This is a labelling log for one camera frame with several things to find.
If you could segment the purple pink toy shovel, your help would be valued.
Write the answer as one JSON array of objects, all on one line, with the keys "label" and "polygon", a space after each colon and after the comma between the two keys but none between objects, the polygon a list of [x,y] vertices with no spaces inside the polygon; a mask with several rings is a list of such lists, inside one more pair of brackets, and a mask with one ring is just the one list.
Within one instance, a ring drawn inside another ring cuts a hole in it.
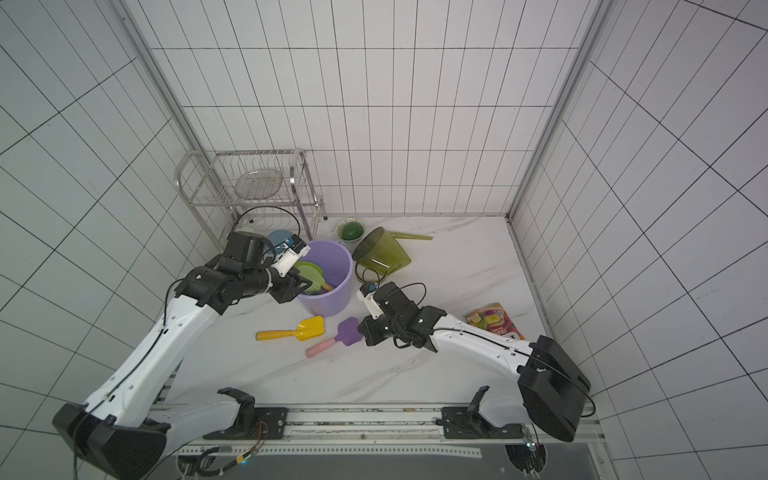
[{"label": "purple pink toy shovel", "polygon": [[337,334],[328,340],[314,345],[305,351],[307,358],[313,358],[328,350],[335,344],[341,343],[344,346],[351,346],[363,339],[363,335],[358,331],[360,322],[355,317],[349,317],[340,322],[337,328]]}]

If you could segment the light green wooden-handle spade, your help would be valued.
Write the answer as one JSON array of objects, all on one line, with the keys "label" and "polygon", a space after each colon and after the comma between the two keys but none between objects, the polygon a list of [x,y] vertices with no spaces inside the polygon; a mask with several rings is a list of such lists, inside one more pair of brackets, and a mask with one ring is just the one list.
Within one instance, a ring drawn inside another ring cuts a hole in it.
[{"label": "light green wooden-handle spade", "polygon": [[305,295],[323,294],[333,290],[333,287],[324,279],[324,276],[310,276],[309,278],[304,276],[301,277],[310,282],[310,286],[304,290]]}]

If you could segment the yellow plastic toy shovel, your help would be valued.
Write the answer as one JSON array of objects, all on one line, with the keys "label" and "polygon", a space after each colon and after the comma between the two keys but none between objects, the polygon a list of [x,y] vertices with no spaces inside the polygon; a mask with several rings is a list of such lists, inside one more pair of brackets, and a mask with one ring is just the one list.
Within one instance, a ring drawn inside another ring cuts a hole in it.
[{"label": "yellow plastic toy shovel", "polygon": [[299,341],[307,341],[320,337],[325,333],[324,318],[315,316],[302,320],[294,330],[271,330],[256,333],[257,341],[277,340],[281,338],[295,338]]}]

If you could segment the purple plastic bucket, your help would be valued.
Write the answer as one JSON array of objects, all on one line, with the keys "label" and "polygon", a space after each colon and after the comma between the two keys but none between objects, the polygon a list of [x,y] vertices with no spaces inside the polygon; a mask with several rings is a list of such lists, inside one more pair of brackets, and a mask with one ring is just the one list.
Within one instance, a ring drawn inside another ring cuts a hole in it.
[{"label": "purple plastic bucket", "polygon": [[332,289],[320,293],[301,294],[298,300],[313,316],[332,317],[341,313],[352,295],[353,259],[342,244],[330,240],[313,240],[308,243],[309,253],[303,261],[320,267],[323,279]]}]

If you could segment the green trowel orange handle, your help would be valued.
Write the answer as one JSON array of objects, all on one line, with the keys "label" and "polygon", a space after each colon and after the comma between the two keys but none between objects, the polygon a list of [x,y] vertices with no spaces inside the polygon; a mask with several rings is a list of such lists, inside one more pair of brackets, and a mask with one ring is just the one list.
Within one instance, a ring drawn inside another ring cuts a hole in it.
[{"label": "green trowel orange handle", "polygon": [[301,276],[306,278],[309,278],[310,276],[324,276],[322,268],[311,262],[297,261],[294,267],[299,271]]}]

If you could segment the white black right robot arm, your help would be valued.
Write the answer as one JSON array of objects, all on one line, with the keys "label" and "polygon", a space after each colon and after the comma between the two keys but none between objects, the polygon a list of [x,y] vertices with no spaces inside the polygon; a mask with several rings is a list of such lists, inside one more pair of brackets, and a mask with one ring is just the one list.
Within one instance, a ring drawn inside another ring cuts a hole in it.
[{"label": "white black right robot arm", "polygon": [[368,311],[358,327],[367,345],[392,340],[398,348],[458,356],[515,384],[501,391],[483,385],[468,405],[443,408],[435,422],[445,438],[509,438],[530,424],[558,441],[574,441],[587,416],[591,383],[554,339],[499,336],[443,309],[419,306],[393,282],[365,283],[357,297]]}]

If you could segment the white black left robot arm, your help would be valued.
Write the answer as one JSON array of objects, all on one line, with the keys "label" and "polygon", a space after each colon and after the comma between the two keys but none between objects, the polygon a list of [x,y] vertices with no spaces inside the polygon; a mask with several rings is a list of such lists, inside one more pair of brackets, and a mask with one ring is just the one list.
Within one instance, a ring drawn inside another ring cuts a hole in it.
[{"label": "white black left robot arm", "polygon": [[261,294],[288,303],[308,289],[295,265],[309,252],[297,235],[278,252],[263,236],[235,231],[223,253],[172,283],[161,317],[124,363],[83,403],[67,403],[55,414],[52,424],[73,460],[116,479],[141,479],[198,438],[257,431],[253,397],[233,387],[201,403],[151,409],[193,344],[230,306]]}]

